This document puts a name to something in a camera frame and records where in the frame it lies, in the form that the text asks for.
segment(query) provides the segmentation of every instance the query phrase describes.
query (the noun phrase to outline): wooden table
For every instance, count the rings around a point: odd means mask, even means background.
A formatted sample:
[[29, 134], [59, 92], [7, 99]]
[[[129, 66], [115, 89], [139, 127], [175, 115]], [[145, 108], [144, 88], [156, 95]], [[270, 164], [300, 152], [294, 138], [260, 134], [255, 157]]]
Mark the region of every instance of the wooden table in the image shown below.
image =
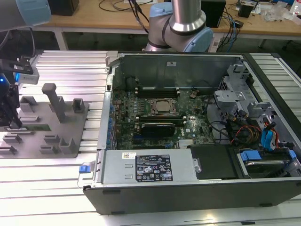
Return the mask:
[[[48, 24], [38, 26], [35, 30], [53, 31], [61, 50], [68, 49], [64, 32], [145, 34], [132, 12], [107, 12], [98, 7], [99, 2], [100, 0], [79, 0], [79, 7], [73, 16], [52, 16]], [[106, 0], [101, 6], [114, 10], [111, 2], [112, 0]], [[235, 0], [227, 0], [227, 9], [235, 2]], [[127, 8], [129, 4], [119, 3], [118, 6]], [[151, 6], [151, 4], [141, 6], [146, 16], [149, 15]], [[234, 19], [244, 22], [239, 34], [240, 38], [301, 40], [301, 26], [292, 21], [265, 22], [261, 15], [251, 15], [249, 18], [238, 17], [238, 12], [233, 10], [234, 8], [234, 6], [230, 7], [228, 12]], [[144, 18], [142, 20], [148, 28], [146, 20]], [[223, 18], [220, 26], [212, 30], [214, 41], [210, 51], [215, 52], [220, 39], [228, 33], [229, 24]]]

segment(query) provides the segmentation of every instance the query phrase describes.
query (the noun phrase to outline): blue light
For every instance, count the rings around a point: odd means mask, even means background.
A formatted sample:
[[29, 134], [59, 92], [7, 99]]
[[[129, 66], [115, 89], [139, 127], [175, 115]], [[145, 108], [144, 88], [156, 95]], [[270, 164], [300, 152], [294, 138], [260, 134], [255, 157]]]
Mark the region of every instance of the blue light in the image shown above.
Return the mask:
[[16, 82], [19, 81], [19, 77], [20, 77], [20, 74], [19, 74], [19, 73], [16, 73]]

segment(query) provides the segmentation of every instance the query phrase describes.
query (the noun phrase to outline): white sticker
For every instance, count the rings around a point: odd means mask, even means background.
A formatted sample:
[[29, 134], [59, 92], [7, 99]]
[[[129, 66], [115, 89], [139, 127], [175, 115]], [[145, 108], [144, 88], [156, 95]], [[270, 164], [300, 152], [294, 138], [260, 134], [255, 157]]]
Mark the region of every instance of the white sticker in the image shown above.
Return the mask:
[[136, 152], [123, 152], [122, 158], [123, 159], [134, 159], [136, 157]]

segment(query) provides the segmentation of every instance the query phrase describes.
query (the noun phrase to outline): black box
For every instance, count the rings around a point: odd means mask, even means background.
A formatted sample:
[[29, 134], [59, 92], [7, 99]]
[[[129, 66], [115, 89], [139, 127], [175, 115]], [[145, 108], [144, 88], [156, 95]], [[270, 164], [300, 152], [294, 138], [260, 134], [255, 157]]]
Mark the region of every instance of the black box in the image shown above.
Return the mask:
[[241, 5], [238, 11], [238, 16], [248, 18], [254, 6]]
[[225, 9], [226, 0], [202, 0], [201, 8], [206, 14], [207, 27], [218, 27]]
[[72, 16], [79, 5], [79, 0], [48, 0], [51, 14]]

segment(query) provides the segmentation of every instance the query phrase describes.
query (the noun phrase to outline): table leg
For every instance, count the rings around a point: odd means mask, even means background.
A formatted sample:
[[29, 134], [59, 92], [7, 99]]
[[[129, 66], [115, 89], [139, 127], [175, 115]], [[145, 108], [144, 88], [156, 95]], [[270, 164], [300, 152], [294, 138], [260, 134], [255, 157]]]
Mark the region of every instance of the table leg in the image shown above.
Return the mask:
[[220, 44], [221, 39], [223, 38], [223, 33], [214, 33], [212, 42], [209, 46], [208, 52], [209, 53], [216, 53], [218, 45]]
[[261, 39], [260, 42], [259, 42], [258, 47], [262, 48], [266, 41], [267, 41], [266, 39]]
[[56, 28], [54, 30], [55, 38], [58, 43], [60, 50], [68, 50], [68, 44], [66, 42], [64, 33], [61, 28]]

